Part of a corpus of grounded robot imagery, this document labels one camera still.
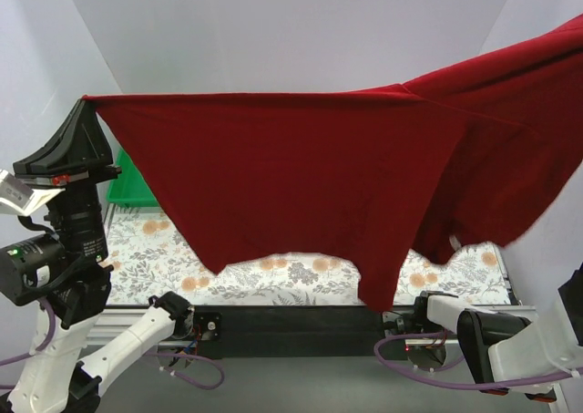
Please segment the green plastic tray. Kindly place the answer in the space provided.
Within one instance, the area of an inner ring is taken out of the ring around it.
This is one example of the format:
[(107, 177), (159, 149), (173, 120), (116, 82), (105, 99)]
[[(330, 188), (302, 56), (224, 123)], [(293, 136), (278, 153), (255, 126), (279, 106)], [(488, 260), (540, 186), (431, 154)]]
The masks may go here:
[(119, 151), (116, 164), (121, 169), (121, 173), (110, 182), (107, 200), (125, 208), (159, 207), (153, 192), (123, 149)]

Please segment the red t shirt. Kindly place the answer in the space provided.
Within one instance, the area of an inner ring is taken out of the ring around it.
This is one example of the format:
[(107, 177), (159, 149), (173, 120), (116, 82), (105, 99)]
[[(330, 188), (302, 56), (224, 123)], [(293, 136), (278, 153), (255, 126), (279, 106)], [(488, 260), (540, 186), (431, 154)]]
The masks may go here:
[(409, 251), (513, 243), (580, 166), (582, 20), (379, 88), (88, 102), (210, 271), (323, 253), (386, 311)]

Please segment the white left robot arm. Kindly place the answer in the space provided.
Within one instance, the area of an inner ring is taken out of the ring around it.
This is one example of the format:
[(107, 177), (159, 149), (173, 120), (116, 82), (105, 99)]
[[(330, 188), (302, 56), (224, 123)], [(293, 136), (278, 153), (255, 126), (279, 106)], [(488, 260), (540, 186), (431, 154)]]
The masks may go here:
[(93, 412), (110, 385), (159, 342), (187, 338), (193, 306), (168, 292), (97, 351), (87, 340), (104, 312), (112, 266), (97, 187), (120, 174), (93, 106), (80, 99), (37, 152), (1, 174), (1, 211), (32, 237), (1, 250), (1, 292), (36, 304), (23, 371), (2, 389), (4, 412)]

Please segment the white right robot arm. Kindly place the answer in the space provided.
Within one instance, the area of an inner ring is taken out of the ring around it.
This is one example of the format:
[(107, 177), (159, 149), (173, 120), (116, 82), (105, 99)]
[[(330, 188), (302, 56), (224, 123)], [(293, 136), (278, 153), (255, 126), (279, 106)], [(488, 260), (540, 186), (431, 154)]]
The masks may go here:
[(557, 290), (535, 319), (486, 310), (452, 294), (423, 291), (414, 301), (414, 331), (453, 333), (475, 381), (470, 387), (505, 395), (515, 389), (532, 400), (556, 400), (552, 385), (582, 377), (582, 270)]

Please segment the floral patterned table mat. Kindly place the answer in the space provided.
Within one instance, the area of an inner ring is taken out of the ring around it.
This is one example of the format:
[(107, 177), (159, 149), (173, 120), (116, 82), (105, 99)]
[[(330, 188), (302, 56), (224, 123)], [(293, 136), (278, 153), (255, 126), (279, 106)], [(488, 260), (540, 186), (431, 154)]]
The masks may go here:
[[(123, 209), (106, 215), (111, 277), (110, 305), (143, 305), (173, 291), (195, 305), (358, 305), (360, 276), (349, 262), (322, 254), (274, 254), (205, 268), (159, 208)], [(492, 243), (462, 250), (447, 265), (410, 252), (398, 277), (395, 305), (411, 305), (423, 291), (454, 294), (471, 305), (511, 305), (511, 284)]]

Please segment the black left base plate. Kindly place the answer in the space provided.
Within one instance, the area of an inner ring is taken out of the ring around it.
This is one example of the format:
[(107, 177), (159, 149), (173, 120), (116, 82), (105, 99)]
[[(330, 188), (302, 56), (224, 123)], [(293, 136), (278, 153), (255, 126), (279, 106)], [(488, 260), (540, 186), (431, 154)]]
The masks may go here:
[(193, 316), (192, 338), (198, 341), (219, 341), (222, 329), (222, 314), (218, 312), (197, 312)]

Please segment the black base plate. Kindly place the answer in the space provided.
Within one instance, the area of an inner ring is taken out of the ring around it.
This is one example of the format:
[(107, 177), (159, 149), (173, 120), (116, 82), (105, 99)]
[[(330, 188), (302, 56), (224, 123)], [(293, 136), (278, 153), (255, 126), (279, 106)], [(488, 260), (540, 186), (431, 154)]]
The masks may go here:
[(219, 341), (222, 329), (222, 314), (218, 312), (197, 312), (193, 316), (192, 338), (198, 341)]
[(424, 332), (422, 321), (414, 312), (383, 312), (382, 323), (384, 336), (421, 335)]

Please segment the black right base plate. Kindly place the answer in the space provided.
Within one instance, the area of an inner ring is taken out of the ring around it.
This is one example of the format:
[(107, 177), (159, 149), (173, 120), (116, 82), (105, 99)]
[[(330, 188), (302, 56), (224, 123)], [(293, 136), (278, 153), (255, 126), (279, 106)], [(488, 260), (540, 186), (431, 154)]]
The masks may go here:
[(382, 323), (384, 336), (421, 335), (424, 332), (422, 321), (414, 312), (383, 312)]

